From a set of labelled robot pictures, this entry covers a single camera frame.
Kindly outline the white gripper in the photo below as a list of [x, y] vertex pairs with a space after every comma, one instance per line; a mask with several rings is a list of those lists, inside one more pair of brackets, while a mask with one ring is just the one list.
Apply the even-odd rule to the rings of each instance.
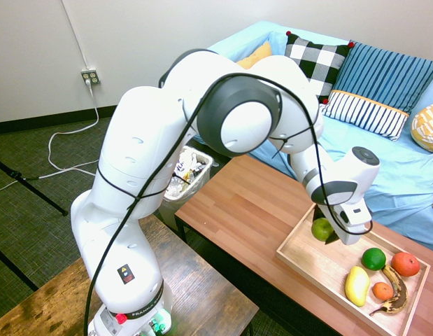
[[[332, 226], [331, 233], [325, 240], [325, 245], [341, 240], [345, 245], [357, 243], [362, 235], [367, 233], [366, 224], [371, 221], [371, 214], [363, 199], [355, 204], [337, 204], [330, 207]], [[313, 221], [324, 218], [325, 215], [318, 205], [314, 207]]]

